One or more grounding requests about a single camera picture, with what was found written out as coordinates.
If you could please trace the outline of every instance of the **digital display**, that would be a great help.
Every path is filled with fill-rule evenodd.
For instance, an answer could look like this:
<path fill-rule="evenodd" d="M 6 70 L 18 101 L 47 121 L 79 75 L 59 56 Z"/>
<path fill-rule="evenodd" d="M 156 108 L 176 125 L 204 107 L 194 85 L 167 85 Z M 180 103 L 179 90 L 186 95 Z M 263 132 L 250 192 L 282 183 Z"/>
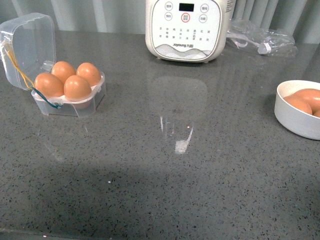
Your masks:
<path fill-rule="evenodd" d="M 193 12 L 194 11 L 194 4 L 191 3 L 180 3 L 179 4 L 179 11 L 183 12 Z"/>

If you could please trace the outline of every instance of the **brown egg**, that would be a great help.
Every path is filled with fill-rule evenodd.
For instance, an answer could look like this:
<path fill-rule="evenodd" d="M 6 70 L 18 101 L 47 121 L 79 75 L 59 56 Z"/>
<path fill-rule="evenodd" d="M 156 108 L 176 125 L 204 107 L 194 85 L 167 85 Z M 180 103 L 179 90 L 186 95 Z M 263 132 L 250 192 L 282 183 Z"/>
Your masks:
<path fill-rule="evenodd" d="M 291 106 L 305 112 L 306 114 L 312 115 L 312 109 L 310 105 L 304 101 L 301 97 L 295 95 L 289 95 L 283 98 Z"/>
<path fill-rule="evenodd" d="M 89 62 L 82 63 L 76 70 L 76 74 L 85 78 L 90 86 L 95 86 L 101 80 L 101 74 L 95 65 Z"/>
<path fill-rule="evenodd" d="M 305 88 L 296 91 L 293 95 L 305 100 L 311 107 L 312 112 L 320 110 L 320 90 L 314 88 Z"/>
<path fill-rule="evenodd" d="M 66 80 L 70 76 L 76 75 L 76 70 L 70 63 L 66 61 L 58 61 L 55 65 L 53 65 L 51 73 L 57 76 L 61 82 L 65 84 Z"/>
<path fill-rule="evenodd" d="M 64 84 L 48 72 L 40 73 L 35 78 L 34 87 L 46 98 L 61 97 L 64 94 Z"/>
<path fill-rule="evenodd" d="M 320 110 L 319 110 L 319 111 L 316 111 L 316 112 L 313 114 L 313 116 L 320 118 Z"/>
<path fill-rule="evenodd" d="M 80 101 L 89 97 L 91 87 L 87 80 L 78 75 L 72 75 L 64 83 L 65 99 L 69 101 Z"/>

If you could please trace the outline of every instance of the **clear plastic bag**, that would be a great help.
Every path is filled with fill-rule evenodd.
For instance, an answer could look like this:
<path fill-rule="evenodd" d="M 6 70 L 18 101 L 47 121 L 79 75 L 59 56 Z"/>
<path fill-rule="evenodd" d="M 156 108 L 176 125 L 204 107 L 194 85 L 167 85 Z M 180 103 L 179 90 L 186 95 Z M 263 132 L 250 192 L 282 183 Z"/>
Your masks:
<path fill-rule="evenodd" d="M 249 20 L 232 19 L 226 42 L 248 53 L 272 57 L 295 57 L 295 39 L 284 30 L 263 29 Z"/>

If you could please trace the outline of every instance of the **gray curtain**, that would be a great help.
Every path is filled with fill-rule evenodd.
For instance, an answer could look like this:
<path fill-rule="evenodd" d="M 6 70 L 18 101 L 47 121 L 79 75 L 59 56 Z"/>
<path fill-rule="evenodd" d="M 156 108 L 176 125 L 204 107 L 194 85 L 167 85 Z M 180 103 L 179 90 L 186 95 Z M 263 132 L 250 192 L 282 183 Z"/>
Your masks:
<path fill-rule="evenodd" d="M 233 18 L 265 29 L 284 29 L 297 43 L 320 43 L 320 0 L 233 1 Z M 145 4 L 145 0 L 0 0 L 0 23 L 37 12 L 51 16 L 58 30 L 144 34 Z"/>

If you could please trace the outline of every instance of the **gray countertop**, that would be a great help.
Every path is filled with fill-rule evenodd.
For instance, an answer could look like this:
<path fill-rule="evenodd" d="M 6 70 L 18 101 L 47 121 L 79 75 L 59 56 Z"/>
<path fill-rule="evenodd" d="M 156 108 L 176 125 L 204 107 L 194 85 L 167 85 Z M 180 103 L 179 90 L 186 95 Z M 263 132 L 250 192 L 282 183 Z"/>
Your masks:
<path fill-rule="evenodd" d="M 226 46 L 158 60 L 144 35 L 57 31 L 57 61 L 95 64 L 89 117 L 41 114 L 0 67 L 0 229 L 98 239 L 320 239 L 320 142 L 275 118 L 277 85 L 320 81 L 295 58 Z"/>

